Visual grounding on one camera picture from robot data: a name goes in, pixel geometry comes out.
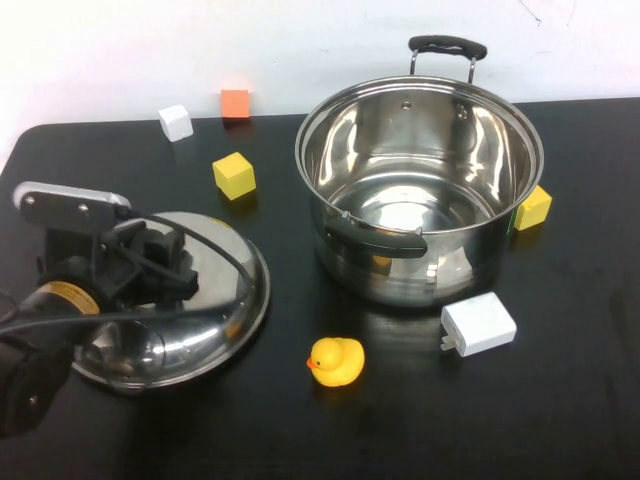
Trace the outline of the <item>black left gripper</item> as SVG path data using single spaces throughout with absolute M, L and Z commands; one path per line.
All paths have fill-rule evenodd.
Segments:
M 98 234 L 48 227 L 44 254 L 37 258 L 39 313 L 111 313 L 126 299 L 140 266 L 127 257 L 135 235 L 146 228 L 142 220 L 121 224 Z M 184 235 L 176 230 L 147 230 L 143 255 L 160 266 L 179 266 Z M 195 270 L 169 272 L 159 280 L 163 301 L 190 300 L 199 291 Z

